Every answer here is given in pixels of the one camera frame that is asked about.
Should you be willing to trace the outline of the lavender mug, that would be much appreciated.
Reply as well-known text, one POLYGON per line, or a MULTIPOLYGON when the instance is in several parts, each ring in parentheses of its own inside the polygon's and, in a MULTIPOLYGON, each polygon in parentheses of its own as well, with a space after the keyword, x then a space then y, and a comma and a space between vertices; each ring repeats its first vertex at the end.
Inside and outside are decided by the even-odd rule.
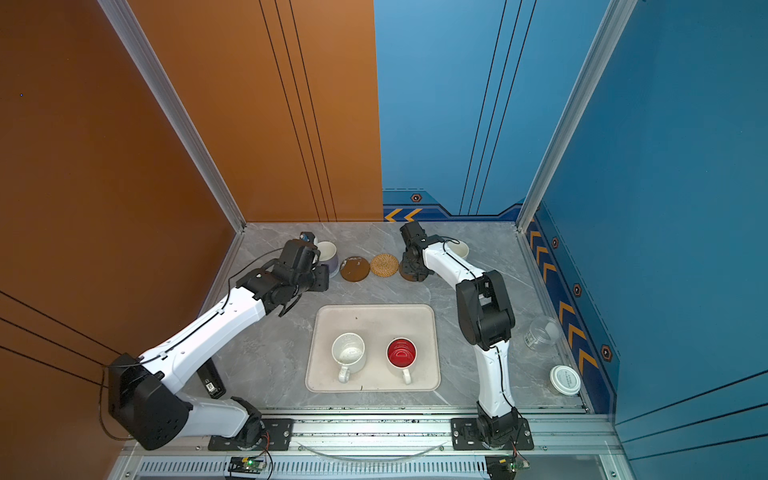
POLYGON ((329 276, 333 278, 339 272, 340 261, 337 246, 331 241, 320 241, 317 243, 319 250, 318 261, 328 267, 329 276))

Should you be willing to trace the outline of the cream white mug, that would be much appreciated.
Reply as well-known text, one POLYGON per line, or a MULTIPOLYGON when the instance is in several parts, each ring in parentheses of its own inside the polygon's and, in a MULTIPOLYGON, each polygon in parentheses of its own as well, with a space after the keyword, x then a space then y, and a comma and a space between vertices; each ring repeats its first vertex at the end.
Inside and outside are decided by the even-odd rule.
POLYGON ((466 259, 469 255, 469 246, 463 241, 449 239, 446 241, 446 246, 451 250, 453 255, 456 255, 462 259, 466 259))

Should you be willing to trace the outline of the red interior white mug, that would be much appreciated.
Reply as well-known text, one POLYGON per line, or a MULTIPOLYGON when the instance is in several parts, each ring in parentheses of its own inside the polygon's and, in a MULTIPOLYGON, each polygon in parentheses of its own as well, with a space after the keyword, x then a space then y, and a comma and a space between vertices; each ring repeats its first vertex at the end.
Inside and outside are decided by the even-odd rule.
POLYGON ((416 345, 408 338, 395 338, 386 348, 388 365, 400 374, 406 385, 411 385, 413 376, 411 369, 418 358, 416 345))

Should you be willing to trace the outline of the white ribbed mug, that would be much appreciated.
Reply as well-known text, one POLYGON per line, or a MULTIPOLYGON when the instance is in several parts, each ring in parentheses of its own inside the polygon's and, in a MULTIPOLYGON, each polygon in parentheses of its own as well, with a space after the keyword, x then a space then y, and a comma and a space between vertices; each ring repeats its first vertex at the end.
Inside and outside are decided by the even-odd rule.
POLYGON ((347 383, 366 365, 366 344, 357 333, 339 335, 332 344, 331 354, 339 366, 338 381, 342 384, 347 383))

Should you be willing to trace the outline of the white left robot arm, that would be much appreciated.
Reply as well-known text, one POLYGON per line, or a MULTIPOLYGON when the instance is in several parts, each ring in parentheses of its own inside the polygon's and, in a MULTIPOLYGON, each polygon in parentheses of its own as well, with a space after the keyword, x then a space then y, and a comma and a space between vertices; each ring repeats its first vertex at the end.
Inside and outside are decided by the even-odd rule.
POLYGON ((209 311, 139 357, 123 354, 104 369, 107 410, 146 450, 180 437, 221 437, 254 448, 265 428, 259 410, 240 397, 183 393, 187 381, 246 328, 277 311, 285 315, 307 292, 329 288, 313 233, 287 241, 280 255, 239 278, 209 311))

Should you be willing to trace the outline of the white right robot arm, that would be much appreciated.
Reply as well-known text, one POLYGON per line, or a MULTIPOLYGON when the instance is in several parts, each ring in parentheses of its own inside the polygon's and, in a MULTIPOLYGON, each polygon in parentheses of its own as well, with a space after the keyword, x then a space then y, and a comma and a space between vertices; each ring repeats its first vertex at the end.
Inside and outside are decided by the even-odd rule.
POLYGON ((401 275, 413 282, 437 275, 455 291, 458 325, 477 361, 480 438, 499 449, 520 426, 508 360, 515 315, 505 281, 498 271, 482 270, 456 255, 448 238, 429 236, 417 222, 404 224, 400 233, 405 245, 401 275))

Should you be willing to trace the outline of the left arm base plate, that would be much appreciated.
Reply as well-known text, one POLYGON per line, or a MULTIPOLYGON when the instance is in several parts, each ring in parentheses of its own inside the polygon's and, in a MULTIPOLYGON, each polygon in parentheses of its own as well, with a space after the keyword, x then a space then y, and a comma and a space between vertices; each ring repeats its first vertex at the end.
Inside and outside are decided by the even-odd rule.
POLYGON ((248 422, 244 433, 233 438, 211 436, 209 451, 287 451, 293 435, 291 418, 262 418, 259 424, 248 422))

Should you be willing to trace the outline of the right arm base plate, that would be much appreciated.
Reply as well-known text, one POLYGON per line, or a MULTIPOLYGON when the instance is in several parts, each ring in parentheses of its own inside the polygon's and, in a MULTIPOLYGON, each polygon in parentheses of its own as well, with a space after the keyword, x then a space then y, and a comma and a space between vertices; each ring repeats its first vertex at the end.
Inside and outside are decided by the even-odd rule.
POLYGON ((535 449, 533 434, 525 418, 518 420, 518 425, 501 439, 489 442, 483 439, 476 417, 452 418, 452 448, 456 451, 469 450, 505 450, 532 451, 535 449))

